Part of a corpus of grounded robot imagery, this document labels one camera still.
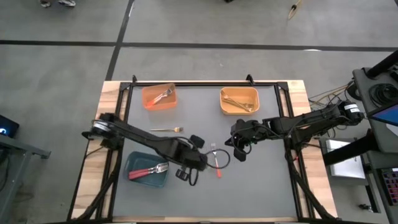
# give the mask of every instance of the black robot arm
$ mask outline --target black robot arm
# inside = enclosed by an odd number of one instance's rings
[[[204,141],[199,137],[191,136],[190,139],[185,139],[191,144],[184,141],[183,137],[158,137],[126,124],[110,113],[101,114],[99,119],[94,121],[91,130],[82,135],[86,138],[89,135],[101,136],[108,140],[128,138],[152,148],[164,159],[178,165],[197,170],[204,170],[207,165],[207,156],[198,150],[198,147],[204,145]]]
[[[259,141],[288,139],[292,149],[301,149],[313,136],[325,134],[338,125],[357,125],[363,118],[355,103],[341,101],[293,118],[269,118],[262,123],[239,119],[231,127],[231,137],[225,144],[234,147],[234,156],[242,162],[250,153],[251,144]],[[248,151],[244,151],[246,146],[250,147]]]

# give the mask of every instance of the utensil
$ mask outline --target utensil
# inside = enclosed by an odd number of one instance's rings
[[[149,169],[140,169],[140,170],[134,170],[134,171],[130,171],[129,173],[129,180],[133,180],[136,178],[140,178],[140,177],[144,177],[146,175],[149,174],[153,174],[153,173],[161,173],[161,172],[165,172],[169,169],[169,163],[165,162],[165,163],[161,163],[161,164],[157,164],[155,167],[149,168]]]
[[[231,104],[235,103],[234,101],[230,100],[229,98],[228,99],[222,99],[222,100],[224,102],[226,102],[226,103],[231,103]],[[240,104],[242,104],[244,107],[246,107],[248,109],[250,109],[250,108],[254,109],[254,104],[252,104],[252,103],[240,103]]]
[[[159,102],[161,99],[168,97],[169,95],[171,95],[173,93],[175,89],[175,86],[172,85],[168,90],[164,91],[162,94],[160,94],[159,96],[156,96],[153,100],[151,100],[150,102],[148,102],[147,106],[151,107],[154,106],[157,102]]]
[[[244,110],[247,111],[247,112],[252,112],[252,111],[253,111],[253,108],[247,108],[247,107],[245,107],[245,106],[242,105],[241,103],[239,103],[239,102],[235,101],[234,99],[232,99],[231,97],[229,97],[223,90],[221,91],[221,96],[222,96],[223,99],[225,99],[225,100],[227,100],[227,99],[231,100],[231,101],[225,101],[225,102],[227,102],[227,103],[229,103],[229,104],[232,104],[231,102],[233,102],[232,105],[238,106],[238,107],[244,109]]]
[[[182,132],[184,130],[183,127],[180,128],[172,128],[172,129],[163,129],[163,128],[159,128],[159,129],[151,129],[150,131],[173,131],[176,133]]]
[[[217,161],[217,152],[215,151],[216,148],[216,143],[211,143],[211,151],[214,154],[214,160],[216,161],[216,167],[218,168],[218,161]],[[217,177],[221,178],[221,170],[220,169],[216,169],[217,170]]]

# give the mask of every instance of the gray tabletop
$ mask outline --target gray tabletop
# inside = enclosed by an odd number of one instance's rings
[[[398,83],[386,74],[380,75],[377,80],[372,80],[369,79],[362,70],[358,69],[353,71],[353,75],[355,84],[358,87],[359,94],[362,98],[363,106],[365,107],[367,113],[377,109],[369,96],[369,89],[373,85],[380,83],[390,83],[398,88]],[[380,151],[398,153],[398,136],[390,131],[383,122],[369,119],[369,123],[371,124]]]
[[[216,143],[231,154],[230,165],[221,170],[222,178],[214,169],[207,168],[199,174],[192,187],[175,176],[179,166],[170,164],[164,188],[156,189],[128,181],[121,170],[114,202],[115,217],[236,217],[267,218],[296,217],[289,171],[284,159],[281,140],[263,141],[253,145],[246,162],[233,157],[233,148],[224,145],[230,137],[231,126],[237,119],[271,118],[279,116],[274,87],[256,87],[260,109],[251,116],[227,116],[221,112],[218,86],[177,87],[178,105],[174,109],[147,111],[142,107],[141,88],[134,87],[128,123],[143,130],[152,128],[184,127],[184,132],[156,133],[159,136],[195,134],[206,141],[201,152],[210,150]],[[132,151],[155,154],[152,149],[133,141],[125,141],[126,158]],[[218,154],[219,164],[226,156]]]

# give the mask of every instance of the blue tray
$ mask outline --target blue tray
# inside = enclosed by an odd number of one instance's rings
[[[130,171],[151,168],[163,162],[167,162],[167,160],[159,156],[134,151],[130,153],[127,158],[126,166],[124,168],[125,177],[129,179]],[[169,171],[167,170],[159,174],[153,173],[130,181],[153,187],[163,187],[166,183],[168,172]]]

